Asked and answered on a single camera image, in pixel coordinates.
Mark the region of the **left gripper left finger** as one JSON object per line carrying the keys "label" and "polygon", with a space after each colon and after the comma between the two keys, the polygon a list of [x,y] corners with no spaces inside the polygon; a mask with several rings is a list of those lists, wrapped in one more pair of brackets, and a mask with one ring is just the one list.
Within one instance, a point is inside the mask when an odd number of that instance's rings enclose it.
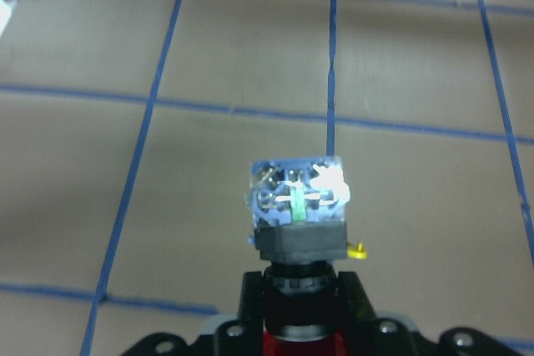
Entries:
{"label": "left gripper left finger", "polygon": [[238,321],[242,328],[237,338],[239,355],[264,355],[263,300],[262,273],[245,273],[239,298]]}

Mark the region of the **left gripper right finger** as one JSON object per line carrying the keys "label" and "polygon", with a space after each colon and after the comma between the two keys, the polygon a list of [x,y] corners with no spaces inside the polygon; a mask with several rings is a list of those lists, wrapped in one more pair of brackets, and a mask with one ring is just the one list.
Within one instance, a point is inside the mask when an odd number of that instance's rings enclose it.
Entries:
{"label": "left gripper right finger", "polygon": [[374,355],[371,323],[375,310],[354,272],[339,272],[340,331],[347,355]]}

